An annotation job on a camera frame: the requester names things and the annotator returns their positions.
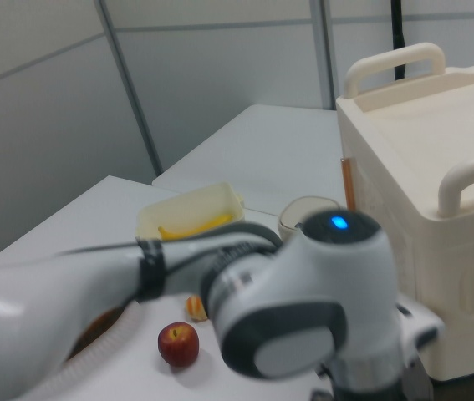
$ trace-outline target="small food item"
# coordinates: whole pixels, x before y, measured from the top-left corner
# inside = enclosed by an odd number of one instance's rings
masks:
[[[159,226],[158,230],[161,234],[161,240],[163,241],[173,241],[173,240],[180,240],[181,238],[185,238],[187,236],[193,236],[195,234],[199,234],[200,232],[210,230],[211,228],[221,226],[222,224],[228,223],[233,219],[233,216],[230,214],[219,215],[217,218],[208,221],[203,226],[199,226],[194,230],[190,230],[187,232],[169,232],[163,226]]]
[[[201,302],[201,298],[197,295],[192,295],[186,300],[185,309],[190,317],[198,322],[204,322],[208,319],[203,302]]]
[[[200,339],[188,323],[176,322],[164,327],[158,338],[159,353],[171,366],[184,368],[196,361]]]

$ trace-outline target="banana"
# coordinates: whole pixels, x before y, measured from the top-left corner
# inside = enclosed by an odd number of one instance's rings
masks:
[[[211,228],[221,226],[222,224],[228,223],[233,219],[233,216],[230,214],[219,215],[215,219],[208,221],[202,226],[195,228],[194,230],[189,230],[187,232],[170,232],[166,230],[163,226],[159,226],[158,230],[161,234],[161,240],[163,241],[174,241],[180,240],[181,238],[185,238],[187,236],[194,236],[195,234],[199,234],[200,232],[210,230]]]

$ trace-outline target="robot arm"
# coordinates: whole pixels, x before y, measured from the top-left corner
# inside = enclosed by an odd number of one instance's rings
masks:
[[[201,294],[223,359],[241,374],[275,379],[325,365],[338,401],[395,392],[412,343],[442,323],[420,308],[424,330],[412,323],[403,334],[385,233],[366,216],[326,212],[281,245],[246,223],[0,268],[0,401],[59,369],[102,312],[182,292]]]

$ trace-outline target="wall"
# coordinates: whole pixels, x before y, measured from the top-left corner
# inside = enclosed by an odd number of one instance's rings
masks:
[[[0,0],[0,251],[107,175],[155,178],[94,2]]]
[[[309,0],[106,0],[167,169],[251,104],[330,109]]]
[[[339,93],[344,76],[358,59],[382,53],[393,48],[390,22],[390,1],[331,0],[329,5]],[[402,2],[405,44],[432,42],[445,52],[449,66],[474,65],[474,2],[435,2],[417,0]],[[427,71],[426,64],[413,64],[406,76]],[[394,79],[388,71],[363,82],[362,88],[384,84]]]

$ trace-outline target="white cooler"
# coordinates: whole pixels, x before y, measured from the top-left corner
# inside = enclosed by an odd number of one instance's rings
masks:
[[[430,60],[432,73],[359,92],[359,81]],[[337,100],[347,196],[387,231],[400,290],[446,324],[428,374],[474,373],[474,67],[445,67],[430,43],[355,63]]]

